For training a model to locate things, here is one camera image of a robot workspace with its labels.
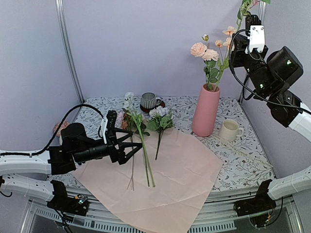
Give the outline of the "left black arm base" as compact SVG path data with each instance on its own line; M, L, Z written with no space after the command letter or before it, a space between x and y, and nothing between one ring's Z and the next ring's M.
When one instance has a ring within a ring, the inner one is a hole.
M65 185L60 181L52 180L51 184L53 186L53 197L47 202L48 208L69 214L86 216L89 208L88 200L80 203L79 198L69 197Z

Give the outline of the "pink wrapping paper sheet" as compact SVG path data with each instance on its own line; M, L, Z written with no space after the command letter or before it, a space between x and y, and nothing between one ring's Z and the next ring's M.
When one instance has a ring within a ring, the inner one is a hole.
M196 137L168 129L146 137L124 165L108 157L73 175L121 221L147 233L185 233L210 194L223 165Z

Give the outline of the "pink patterned ball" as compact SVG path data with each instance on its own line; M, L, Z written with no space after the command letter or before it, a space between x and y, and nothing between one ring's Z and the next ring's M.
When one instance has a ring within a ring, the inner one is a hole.
M62 124L60 124L60 122L59 122L59 123L57 123L54 126L53 132L56 133L56 136L60 137L61 136L61 131L63 129L65 129L67 126L69 126L69 125L70 125L70 123L67 122L67 121L64 121Z

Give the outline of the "cream ceramic mug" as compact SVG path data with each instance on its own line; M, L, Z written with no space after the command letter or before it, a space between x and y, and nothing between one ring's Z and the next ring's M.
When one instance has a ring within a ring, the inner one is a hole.
M218 136L226 141L233 142L244 133L244 128L232 119L225 119L220 127Z

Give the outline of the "aluminium frame post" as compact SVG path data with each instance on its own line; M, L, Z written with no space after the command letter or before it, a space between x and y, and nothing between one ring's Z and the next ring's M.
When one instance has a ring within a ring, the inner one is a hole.
M259 6L258 6L258 13L257 13L257 16L259 17L259 19L261 20L261 23L263 24L264 23L264 19L265 19L265 13L266 13L266 7L267 7L267 3L260 0L259 1ZM248 75L246 74L245 76L245 79L243 81L243 84L245 86L248 86L249 85L249 77ZM245 101L246 97L245 97L245 93L246 93L246 90L244 87L242 87L242 90L241 90L241 94L240 94L240 97L239 97L239 103L240 105L243 104L243 102Z
M82 88L81 88L81 85L80 85L80 82L78 79L78 74L76 71L74 58L73 58L73 54L71 51L69 34L68 34L66 19L65 19L65 11L64 11L63 1L62 0L55 0L55 6L56 6L56 13L57 13L57 18L58 18L60 33L61 33L64 51L65 51L65 56L66 56L66 59L68 62L69 72L71 75L73 87L75 89L78 101L80 103L83 103L85 101L85 98L84 98Z

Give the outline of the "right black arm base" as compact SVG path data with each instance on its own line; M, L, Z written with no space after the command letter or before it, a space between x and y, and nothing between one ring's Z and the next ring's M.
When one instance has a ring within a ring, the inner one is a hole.
M258 214L264 211L271 211L262 216L255 216L250 218L251 224L256 228L263 228L269 225L272 218L272 213L275 211L276 202L268 195L268 187L272 182L271 179L264 181L259 186L256 195L250 199L239 200L234 203L234 210L238 216L246 216Z

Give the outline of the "cream printed ribbon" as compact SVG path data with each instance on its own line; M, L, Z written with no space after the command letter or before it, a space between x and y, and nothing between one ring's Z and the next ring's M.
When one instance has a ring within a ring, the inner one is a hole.
M234 146L231 142L217 136L217 135L211 135L211 138L217 139L218 141L222 142L226 147L231 149L232 151L238 153L241 156L247 157L250 160L256 161L260 164L262 164L265 167L273 168L273 166L267 161L267 159L262 159L260 157L260 154L256 151L248 151L243 148L238 148Z

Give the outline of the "white ranunculus flower stem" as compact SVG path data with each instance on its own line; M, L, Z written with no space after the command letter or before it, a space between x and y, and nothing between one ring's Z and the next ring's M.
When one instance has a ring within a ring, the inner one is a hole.
M139 114L135 108L134 94L132 92L125 93L122 110L124 112L122 128L128 131L132 131L139 136L143 149L143 161L145 166L147 185L155 187L156 184L144 140L145 136L149 136L150 134L145 131L146 125L143 122L143 115Z

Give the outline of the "pink rose flower stem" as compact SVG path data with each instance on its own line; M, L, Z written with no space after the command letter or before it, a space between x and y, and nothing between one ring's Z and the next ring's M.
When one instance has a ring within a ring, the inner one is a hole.
M203 42L193 44L190 53L194 57L202 58L205 64L206 90L215 91L216 87L214 84L217 83L217 76L219 74L219 69L216 67L219 61L219 54L217 51L209 48L209 36L207 34L204 34L201 38Z

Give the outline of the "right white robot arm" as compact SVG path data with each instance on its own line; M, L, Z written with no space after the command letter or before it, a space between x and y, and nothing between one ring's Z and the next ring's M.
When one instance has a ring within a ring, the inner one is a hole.
M304 73L290 88L307 106L311 105L311 40L307 36L283 33L267 33L269 52L287 46L303 65ZM277 178L283 178L306 169L311 164L310 142L275 121L266 103L251 99L243 103L243 109L259 137L274 167Z

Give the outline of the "white blue hydrangea stem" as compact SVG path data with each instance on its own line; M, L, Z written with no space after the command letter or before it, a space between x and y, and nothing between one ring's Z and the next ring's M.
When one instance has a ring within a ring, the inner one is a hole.
M149 120L147 122L147 129L158 133L157 149L155 160L158 158L160 143L164 131L174 127L173 112L168 107L158 106L149 112Z

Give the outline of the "floral patterned table mat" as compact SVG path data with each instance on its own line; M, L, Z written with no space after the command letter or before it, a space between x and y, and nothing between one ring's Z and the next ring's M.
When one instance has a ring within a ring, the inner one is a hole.
M173 111L175 128L184 133L194 135L191 126L198 97L162 97L162 99L165 105ZM96 107L103 113L103 115L106 114L108 110L116 110L117 112L120 112L123 103L124 98L122 97L101 97L89 98L86 100L86 104ZM234 146L248 151L256 151L260 154L262 159L267 159L246 114L234 98L220 98L216 123L212 135L218 135L221 123L225 119L235 120L240 127L244 128L243 135L232 142ZM75 119L75 122L84 125L89 137L98 139L100 117L93 110L83 107ZM265 167L256 161L239 155L226 147L222 142L211 138L210 136L195 136L205 146L211 149L224 163L212 192L225 192L238 189L252 190L259 186L263 181L276 178L273 168ZM50 175L47 179L61 181L66 186L72 188L85 189L71 174Z

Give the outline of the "right aluminium frame post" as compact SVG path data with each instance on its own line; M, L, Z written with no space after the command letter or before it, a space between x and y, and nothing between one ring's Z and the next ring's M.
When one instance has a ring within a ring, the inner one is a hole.
M259 19L261 20L261 23L263 24L264 23L264 19L265 19L265 13L266 13L266 7L267 7L267 3L260 0L259 1L259 6L258 6L258 13L257 13L257 16L259 17ZM249 85L249 77L248 75L246 74L245 76L245 79L243 81L243 84L245 86L248 86ZM241 90L241 94L240 94L240 97L239 97L239 103L240 105L243 104L243 102L245 101L246 97L245 97L245 93L246 93L246 90L244 87L242 87L242 90Z

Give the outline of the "peach blossom flower stem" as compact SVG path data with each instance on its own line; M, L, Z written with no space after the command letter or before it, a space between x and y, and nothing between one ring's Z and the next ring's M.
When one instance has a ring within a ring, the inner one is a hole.
M219 68L219 72L217 75L216 89L219 87L220 80L224 71L229 67L228 64L228 52L230 49L232 36L237 31L237 29L233 26L228 26L226 30L223 31L223 34L226 35L226 39L224 41L218 39L215 41L215 46L219 50L220 58L217 61L217 66Z

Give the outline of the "tall pink vase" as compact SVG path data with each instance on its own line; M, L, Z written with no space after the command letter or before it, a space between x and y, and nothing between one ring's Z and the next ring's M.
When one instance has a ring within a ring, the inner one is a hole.
M220 89L214 84L212 87L212 90L206 90L206 85L203 85L200 91L192 121L192 131L197 136L206 137L213 133L220 99Z

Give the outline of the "left aluminium frame post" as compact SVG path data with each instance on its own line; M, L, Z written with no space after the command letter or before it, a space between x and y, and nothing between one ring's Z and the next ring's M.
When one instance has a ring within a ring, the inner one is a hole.
M56 13L57 13L57 18L58 18L60 33L61 33L64 51L65 51L65 56L66 56L66 59L68 62L69 72L71 75L73 87L75 89L78 101L80 103L83 103L85 101L85 98L84 98L82 88L81 88L81 85L80 85L80 82L78 79L78 74L76 71L74 58L73 58L73 54L71 51L69 34L68 34L66 19L65 19L65 11L64 11L63 1L62 0L55 0L55 6L56 6Z

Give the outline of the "striped grey ceramic cup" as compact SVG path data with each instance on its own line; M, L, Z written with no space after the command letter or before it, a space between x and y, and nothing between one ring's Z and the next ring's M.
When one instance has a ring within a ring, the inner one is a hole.
M160 105L161 99L158 99L156 94L147 92L142 94L140 98L140 104L145 109L153 109L156 106Z

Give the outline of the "pale pink flower stem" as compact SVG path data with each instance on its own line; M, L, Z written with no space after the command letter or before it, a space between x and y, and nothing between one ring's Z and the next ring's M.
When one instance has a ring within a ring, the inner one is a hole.
M119 112L117 114L116 124L121 125L124 119L124 112Z

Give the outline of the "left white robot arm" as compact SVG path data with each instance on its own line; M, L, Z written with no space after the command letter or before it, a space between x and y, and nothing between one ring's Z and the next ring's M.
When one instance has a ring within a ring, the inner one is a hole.
M73 123L61 130L62 145L52 146L42 153L31 151L1 152L0 189L16 191L44 201L53 200L62 211L72 207L72 200L63 192L63 183L52 184L24 177L24 173L63 175L76 170L77 165L87 161L99 160L106 156L111 162L123 165L142 148L141 143L126 140L132 132L110 127L104 130L102 139L87 137L81 123Z

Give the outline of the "dark red small object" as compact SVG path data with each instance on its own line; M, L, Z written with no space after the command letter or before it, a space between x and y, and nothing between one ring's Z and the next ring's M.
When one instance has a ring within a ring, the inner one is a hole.
M159 106L161 106L161 107L166 107L166 105L165 105L165 103L164 103L164 101L162 100L162 99L157 99L156 100L156 107L159 107Z

